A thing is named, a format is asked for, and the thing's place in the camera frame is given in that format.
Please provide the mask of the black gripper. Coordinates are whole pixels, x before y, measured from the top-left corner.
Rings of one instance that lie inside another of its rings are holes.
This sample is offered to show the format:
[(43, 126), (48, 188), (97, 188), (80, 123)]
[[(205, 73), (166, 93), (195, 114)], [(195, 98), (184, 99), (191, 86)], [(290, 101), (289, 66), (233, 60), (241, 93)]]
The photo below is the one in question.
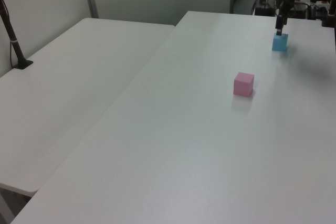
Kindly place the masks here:
[(278, 16), (276, 18), (276, 35), (281, 36), (286, 19), (289, 16), (290, 10), (294, 7), (295, 0), (276, 0), (276, 8), (278, 9)]

